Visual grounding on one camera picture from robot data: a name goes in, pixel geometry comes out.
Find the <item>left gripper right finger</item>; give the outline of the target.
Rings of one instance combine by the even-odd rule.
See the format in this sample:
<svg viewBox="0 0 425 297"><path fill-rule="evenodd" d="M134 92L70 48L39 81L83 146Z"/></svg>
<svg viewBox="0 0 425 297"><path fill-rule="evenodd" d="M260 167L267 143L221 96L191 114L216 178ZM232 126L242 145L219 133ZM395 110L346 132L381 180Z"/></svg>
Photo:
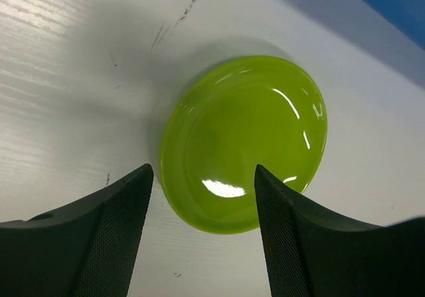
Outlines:
<svg viewBox="0 0 425 297"><path fill-rule="evenodd" d="M386 227L332 211L255 170L273 296L423 296L424 218Z"/></svg>

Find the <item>green plastic plate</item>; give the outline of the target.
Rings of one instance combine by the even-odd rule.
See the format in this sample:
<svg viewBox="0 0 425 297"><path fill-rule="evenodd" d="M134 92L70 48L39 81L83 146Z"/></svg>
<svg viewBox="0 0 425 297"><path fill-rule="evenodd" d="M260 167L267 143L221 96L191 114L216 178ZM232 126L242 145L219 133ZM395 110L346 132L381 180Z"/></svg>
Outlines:
<svg viewBox="0 0 425 297"><path fill-rule="evenodd" d="M304 69L276 56L230 59L203 73L176 105L161 143L160 183L186 224L244 233L258 227L256 166L303 192L326 141L325 101Z"/></svg>

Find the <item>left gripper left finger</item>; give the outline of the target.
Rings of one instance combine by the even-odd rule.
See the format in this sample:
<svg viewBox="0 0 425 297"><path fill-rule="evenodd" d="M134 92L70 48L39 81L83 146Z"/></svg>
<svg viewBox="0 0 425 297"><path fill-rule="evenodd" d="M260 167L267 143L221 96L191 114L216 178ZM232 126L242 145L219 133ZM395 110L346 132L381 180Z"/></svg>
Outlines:
<svg viewBox="0 0 425 297"><path fill-rule="evenodd" d="M1 223L1 295L126 296L152 186L144 164L72 203Z"/></svg>

